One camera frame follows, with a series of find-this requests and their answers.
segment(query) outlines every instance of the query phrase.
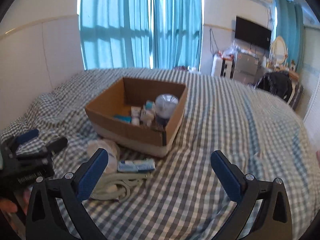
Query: blue curtain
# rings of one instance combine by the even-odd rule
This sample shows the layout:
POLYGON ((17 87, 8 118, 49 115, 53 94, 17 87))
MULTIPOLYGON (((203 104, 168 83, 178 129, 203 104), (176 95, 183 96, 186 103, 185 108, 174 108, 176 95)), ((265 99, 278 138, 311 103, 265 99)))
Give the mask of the blue curtain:
POLYGON ((199 69, 202 43, 201 4, 201 0, 153 0, 152 48, 156 68, 191 66, 199 69))
POLYGON ((81 0, 86 69, 150 67, 148 0, 81 0))
POLYGON ((282 36, 287 48, 289 66, 294 60, 299 73, 303 57, 303 13, 300 4, 292 0, 275 0, 278 25, 276 36, 282 36))
POLYGON ((201 0, 80 0, 86 69, 199 69, 201 0))

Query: wall-mounted tv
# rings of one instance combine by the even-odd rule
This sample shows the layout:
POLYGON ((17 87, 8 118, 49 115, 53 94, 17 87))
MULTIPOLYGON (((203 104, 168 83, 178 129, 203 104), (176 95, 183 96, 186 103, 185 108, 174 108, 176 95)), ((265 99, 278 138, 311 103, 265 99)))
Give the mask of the wall-mounted tv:
POLYGON ((269 50, 271 30, 237 16, 235 39, 269 50))

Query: hand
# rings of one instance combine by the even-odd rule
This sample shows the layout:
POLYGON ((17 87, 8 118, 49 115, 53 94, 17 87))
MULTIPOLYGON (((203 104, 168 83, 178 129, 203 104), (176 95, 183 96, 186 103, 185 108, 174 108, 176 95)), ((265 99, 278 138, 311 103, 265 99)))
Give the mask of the hand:
MULTIPOLYGON (((25 203, 23 211, 25 214, 27 214, 30 194, 31 192, 28 189, 23 192, 23 201, 25 203)), ((0 199, 0 209, 3 212, 7 213, 16 213, 18 211, 17 206, 13 202, 5 198, 0 199)))

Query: blue and white gingham bedding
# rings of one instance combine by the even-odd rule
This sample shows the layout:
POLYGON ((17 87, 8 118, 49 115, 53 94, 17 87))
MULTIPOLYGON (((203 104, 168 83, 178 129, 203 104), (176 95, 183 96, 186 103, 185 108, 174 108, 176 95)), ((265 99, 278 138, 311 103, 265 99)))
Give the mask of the blue and white gingham bedding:
MULTIPOLYGON (((211 239, 235 207, 210 166, 210 153, 217 149, 244 174, 268 181, 282 178, 294 239, 304 233, 320 209, 320 169, 303 122, 281 99, 238 82, 183 71, 85 71, 36 98, 26 113, 3 131, 1 141, 38 128, 39 138, 21 147, 23 153, 66 136, 68 147, 54 157, 55 177, 75 171, 87 161, 88 141, 98 137, 85 105, 123 76, 184 82, 189 89, 172 150, 157 160, 153 177, 136 187, 124 203, 83 202, 109 240, 211 239)), ((145 157, 121 150, 122 159, 145 157)), ((58 204, 69 231, 78 236, 63 202, 58 200, 58 204)), ((242 235, 249 232, 258 207, 259 203, 242 235)))

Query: black jacket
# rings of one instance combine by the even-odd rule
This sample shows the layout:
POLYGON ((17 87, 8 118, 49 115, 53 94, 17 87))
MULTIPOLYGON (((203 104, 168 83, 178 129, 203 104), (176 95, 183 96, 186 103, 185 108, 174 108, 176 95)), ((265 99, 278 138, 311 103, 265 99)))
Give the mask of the black jacket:
POLYGON ((266 73, 254 88, 268 91, 286 102, 292 94, 292 82, 287 71, 266 73))

